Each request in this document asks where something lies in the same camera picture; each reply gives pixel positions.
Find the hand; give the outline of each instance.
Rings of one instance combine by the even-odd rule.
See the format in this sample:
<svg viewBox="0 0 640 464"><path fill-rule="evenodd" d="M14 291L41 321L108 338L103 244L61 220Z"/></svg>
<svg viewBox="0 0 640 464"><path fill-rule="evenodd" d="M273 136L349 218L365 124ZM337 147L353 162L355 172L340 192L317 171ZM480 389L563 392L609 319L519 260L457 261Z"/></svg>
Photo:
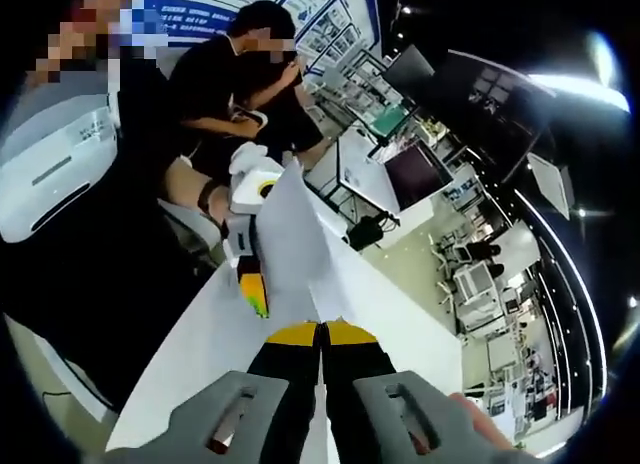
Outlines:
<svg viewBox="0 0 640 464"><path fill-rule="evenodd" d="M258 131L260 131L261 126L258 122L253 119L249 119L248 117L240 117L234 120L234 124L236 127L236 135L241 137L246 137L247 139L253 139L258 135Z"/></svg>
<svg viewBox="0 0 640 464"><path fill-rule="evenodd" d="M487 414L482 412L478 406L460 393L451 394L449 397L462 404L469 414L471 414L473 428L477 433L494 444L498 449L513 449L513 445L509 442L509 439L500 432L500 429L498 429L498 426L495 425L493 420Z"/></svg>
<svg viewBox="0 0 640 464"><path fill-rule="evenodd" d="M298 65L298 60L294 59L287 65L287 67L284 68L284 71L282 71L280 82L282 82L284 86L288 86L295 80L296 77L298 77L299 73L300 66Z"/></svg>

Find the white equipment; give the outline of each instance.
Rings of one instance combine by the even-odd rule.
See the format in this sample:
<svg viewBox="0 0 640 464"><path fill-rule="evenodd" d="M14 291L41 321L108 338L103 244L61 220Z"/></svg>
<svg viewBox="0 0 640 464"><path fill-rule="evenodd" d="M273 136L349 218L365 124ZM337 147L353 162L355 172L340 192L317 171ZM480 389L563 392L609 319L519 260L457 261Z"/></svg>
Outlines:
<svg viewBox="0 0 640 464"><path fill-rule="evenodd" d="M37 232L100 181L118 153L117 110L108 103L106 75L70 74L21 95L0 140L0 235L6 242Z"/></svg>

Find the blue poster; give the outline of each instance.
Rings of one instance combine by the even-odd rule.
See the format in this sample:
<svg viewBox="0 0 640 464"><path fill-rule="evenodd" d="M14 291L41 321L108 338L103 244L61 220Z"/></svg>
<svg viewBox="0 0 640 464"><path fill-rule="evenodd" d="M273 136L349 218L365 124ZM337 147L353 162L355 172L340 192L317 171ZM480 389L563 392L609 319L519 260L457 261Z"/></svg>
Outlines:
<svg viewBox="0 0 640 464"><path fill-rule="evenodd" d="M256 0L143 0L166 26L170 45L190 45L223 33L238 9ZM273 0L296 24L296 42L308 69L322 74L355 45L380 39L376 0Z"/></svg>

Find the ceiling light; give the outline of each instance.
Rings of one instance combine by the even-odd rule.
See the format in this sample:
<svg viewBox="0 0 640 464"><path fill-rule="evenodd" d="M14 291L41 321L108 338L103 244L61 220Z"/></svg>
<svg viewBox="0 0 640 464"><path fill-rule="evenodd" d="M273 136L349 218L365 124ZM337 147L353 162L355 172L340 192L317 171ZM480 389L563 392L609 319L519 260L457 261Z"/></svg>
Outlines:
<svg viewBox="0 0 640 464"><path fill-rule="evenodd" d="M547 74L529 74L529 77L545 87L588 97L595 101L611 104L624 112L630 112L626 97L615 89L605 87L599 82L582 77Z"/></svg>
<svg viewBox="0 0 640 464"><path fill-rule="evenodd" d="M611 46L602 34L594 33L589 39L589 50L593 59L598 77L603 86L609 87L615 74L615 63Z"/></svg>

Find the black monitor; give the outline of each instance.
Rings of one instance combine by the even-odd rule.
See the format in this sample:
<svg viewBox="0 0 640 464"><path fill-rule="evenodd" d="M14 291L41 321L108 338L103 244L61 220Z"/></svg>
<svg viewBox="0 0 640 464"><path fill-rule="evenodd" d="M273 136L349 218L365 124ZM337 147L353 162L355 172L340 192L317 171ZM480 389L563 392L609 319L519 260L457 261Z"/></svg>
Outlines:
<svg viewBox="0 0 640 464"><path fill-rule="evenodd" d="M428 82L434 73L431 64L412 44L393 61L382 78L403 97L423 105L428 98Z"/></svg>
<svg viewBox="0 0 640 464"><path fill-rule="evenodd" d="M504 181L546 127L553 99L553 93L513 69L450 50L422 106Z"/></svg>
<svg viewBox="0 0 640 464"><path fill-rule="evenodd" d="M404 149L384 165L401 211L439 191L453 179L422 141Z"/></svg>

